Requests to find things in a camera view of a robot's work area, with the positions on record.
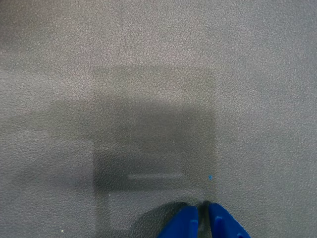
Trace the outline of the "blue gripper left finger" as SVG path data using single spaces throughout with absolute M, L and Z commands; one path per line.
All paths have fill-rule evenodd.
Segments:
M 158 238 L 197 238 L 199 213 L 195 206 L 182 208 L 162 229 Z

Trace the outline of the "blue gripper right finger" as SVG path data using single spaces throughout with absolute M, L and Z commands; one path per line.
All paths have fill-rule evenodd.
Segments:
M 250 238 L 246 230 L 221 205 L 209 205 L 209 220 L 213 238 Z

